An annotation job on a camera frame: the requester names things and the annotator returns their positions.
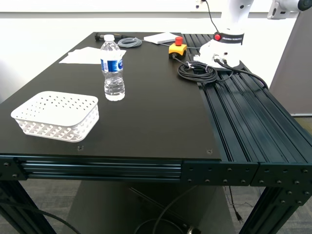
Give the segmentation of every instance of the bottle cap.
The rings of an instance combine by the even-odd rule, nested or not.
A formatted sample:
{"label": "bottle cap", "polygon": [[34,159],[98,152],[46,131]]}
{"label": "bottle cap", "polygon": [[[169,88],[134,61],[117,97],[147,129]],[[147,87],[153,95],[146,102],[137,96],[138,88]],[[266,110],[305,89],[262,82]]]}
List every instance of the bottle cap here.
{"label": "bottle cap", "polygon": [[175,38],[175,45],[182,45],[183,43],[183,37],[176,37]]}
{"label": "bottle cap", "polygon": [[104,40],[105,41],[114,41],[115,37],[114,37],[114,35],[107,34],[107,35],[104,35]]}

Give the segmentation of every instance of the table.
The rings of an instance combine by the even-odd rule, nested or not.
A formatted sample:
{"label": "table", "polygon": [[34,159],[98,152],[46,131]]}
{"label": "table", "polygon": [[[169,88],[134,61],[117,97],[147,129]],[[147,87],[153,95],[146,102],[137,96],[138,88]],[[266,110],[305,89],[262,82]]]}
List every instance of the table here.
{"label": "table", "polygon": [[[182,36],[190,47],[210,40]],[[101,45],[91,34],[70,52]],[[265,186],[240,233],[276,233],[311,196],[311,136],[248,75],[196,84],[179,78],[166,46],[126,50],[123,101],[105,98],[99,65],[59,64],[64,55],[0,105],[0,198],[35,206],[18,182],[29,178]],[[85,140],[27,136],[10,117],[47,90],[98,97],[100,119]],[[1,205],[0,214],[20,233],[55,233],[42,215]]]}

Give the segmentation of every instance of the white bottle cap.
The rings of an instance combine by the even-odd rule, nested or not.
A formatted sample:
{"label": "white bottle cap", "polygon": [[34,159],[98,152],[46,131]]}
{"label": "white bottle cap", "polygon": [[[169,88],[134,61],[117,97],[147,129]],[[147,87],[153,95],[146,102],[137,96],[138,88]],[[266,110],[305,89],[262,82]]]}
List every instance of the white bottle cap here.
{"label": "white bottle cap", "polygon": [[114,37],[114,35],[107,34],[107,35],[104,35],[104,40],[105,41],[114,41],[115,37]]}

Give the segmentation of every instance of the red button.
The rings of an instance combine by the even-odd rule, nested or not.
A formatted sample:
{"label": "red button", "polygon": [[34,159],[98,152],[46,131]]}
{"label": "red button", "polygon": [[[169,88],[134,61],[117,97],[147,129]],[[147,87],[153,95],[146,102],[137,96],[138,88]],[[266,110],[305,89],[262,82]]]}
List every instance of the red button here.
{"label": "red button", "polygon": [[219,34],[216,34],[216,35],[214,36],[214,39],[220,40],[220,39],[221,39],[221,36],[220,36]]}
{"label": "red button", "polygon": [[176,37],[175,38],[175,45],[182,45],[183,37]]}

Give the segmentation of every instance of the perforated basket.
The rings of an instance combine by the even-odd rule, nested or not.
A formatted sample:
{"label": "perforated basket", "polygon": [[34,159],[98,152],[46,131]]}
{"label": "perforated basket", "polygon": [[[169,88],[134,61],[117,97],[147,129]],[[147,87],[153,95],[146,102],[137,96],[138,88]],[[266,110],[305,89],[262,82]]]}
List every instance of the perforated basket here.
{"label": "perforated basket", "polygon": [[11,117],[27,135],[78,142],[98,121],[98,99],[46,91],[19,106]]}

